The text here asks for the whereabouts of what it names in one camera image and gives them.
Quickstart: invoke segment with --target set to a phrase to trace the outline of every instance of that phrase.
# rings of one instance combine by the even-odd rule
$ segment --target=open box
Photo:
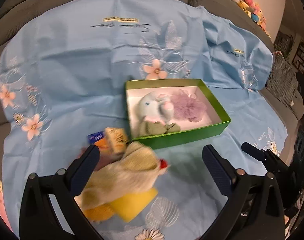
[[[207,106],[206,113],[200,122],[172,119],[181,127],[181,131],[160,135],[138,137],[140,119],[136,107],[140,99],[155,91],[158,94],[172,95],[179,89],[195,94]],[[153,79],[133,80],[126,82],[127,112],[131,129],[131,137],[152,149],[170,147],[219,135],[231,122],[224,108],[207,88],[201,79]]]

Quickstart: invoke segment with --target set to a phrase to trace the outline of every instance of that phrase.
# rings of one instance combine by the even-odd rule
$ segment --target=red pom-pom
[[[161,161],[160,169],[164,169],[168,166],[168,163],[166,162],[166,160],[160,159],[160,161]]]

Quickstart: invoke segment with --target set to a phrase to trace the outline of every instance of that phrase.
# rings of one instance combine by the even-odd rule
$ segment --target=flower print
[[[14,118],[16,124],[18,124],[18,125],[22,124],[25,121],[25,116],[20,113],[14,113],[13,118]]]
[[[277,155],[278,154],[278,150],[277,150],[277,145],[275,142],[271,142],[271,151]]]
[[[148,75],[145,79],[166,78],[167,72],[161,70],[161,63],[158,59],[153,59],[152,66],[144,65],[143,69]]]
[[[27,132],[27,139],[30,141],[34,136],[39,135],[39,129],[43,126],[43,122],[39,122],[39,114],[35,114],[33,119],[28,119],[26,125],[22,126],[22,130]]]
[[[164,235],[160,232],[159,229],[144,229],[139,233],[135,240],[163,240]]]
[[[2,91],[0,92],[0,99],[3,100],[3,107],[4,109],[10,105],[11,107],[14,106],[12,100],[16,97],[14,92],[10,92],[5,85],[2,85]]]

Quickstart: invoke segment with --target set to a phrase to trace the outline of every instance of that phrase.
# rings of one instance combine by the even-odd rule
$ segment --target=purple loofah
[[[197,99],[196,95],[189,95],[181,89],[171,96],[171,103],[174,106],[174,118],[178,120],[200,122],[206,111],[206,105]]]

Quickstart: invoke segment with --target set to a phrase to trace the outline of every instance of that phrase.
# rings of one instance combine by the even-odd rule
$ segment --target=green box
[[[220,122],[208,126],[203,126],[199,128],[189,129],[189,130],[183,130],[180,132],[174,132],[169,134],[161,134],[161,135],[153,135],[153,136],[145,136],[145,137],[136,137],[133,134],[134,121],[131,116],[131,112],[133,115],[133,112],[135,110],[130,111],[130,107],[133,107],[133,103],[130,103],[131,100],[134,100],[135,97],[131,97],[130,94],[136,93],[135,91],[138,91],[138,93],[144,93],[144,91],[147,91],[145,94],[149,93],[149,89],[153,88],[171,88],[171,89],[177,89],[176,87],[182,87],[181,89],[184,90],[184,87],[187,89],[195,89],[196,93],[199,94],[202,93],[206,99],[208,100],[208,103],[211,104],[216,112],[217,116],[220,118]],[[127,98],[127,112],[128,112],[128,119],[130,122],[131,127],[131,133],[132,133],[132,139],[134,141],[139,141],[152,149],[159,149],[159,148],[165,148],[175,145],[180,145],[184,143],[189,143],[197,140],[201,140],[204,138],[208,138],[211,136],[219,135],[223,132],[223,130],[227,127],[227,125],[231,122],[230,117],[225,112],[222,105],[219,103],[219,101],[215,98],[215,96],[212,94],[212,92],[208,89],[208,87],[204,84],[204,82],[201,79],[153,79],[153,80],[133,80],[133,81],[127,81],[126,82],[126,98]]]

